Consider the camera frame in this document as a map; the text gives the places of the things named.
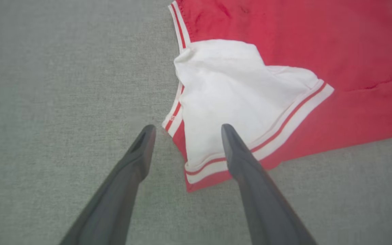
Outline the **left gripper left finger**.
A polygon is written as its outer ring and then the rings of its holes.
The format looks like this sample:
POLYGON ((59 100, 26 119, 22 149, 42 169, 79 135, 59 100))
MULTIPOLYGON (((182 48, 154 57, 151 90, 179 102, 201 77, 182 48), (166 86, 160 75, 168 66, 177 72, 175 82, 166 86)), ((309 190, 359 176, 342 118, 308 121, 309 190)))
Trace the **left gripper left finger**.
POLYGON ((148 176, 157 129, 145 126, 61 240, 61 245, 124 245, 140 183, 148 176))

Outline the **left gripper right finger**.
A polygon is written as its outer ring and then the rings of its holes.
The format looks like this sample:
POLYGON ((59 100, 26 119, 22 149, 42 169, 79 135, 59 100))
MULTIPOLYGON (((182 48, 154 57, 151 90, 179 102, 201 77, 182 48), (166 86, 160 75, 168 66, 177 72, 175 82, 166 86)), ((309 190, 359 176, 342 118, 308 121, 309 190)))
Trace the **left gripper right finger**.
POLYGON ((238 183, 254 245, 315 245, 276 184, 253 156, 234 127, 222 125, 228 171, 238 183))

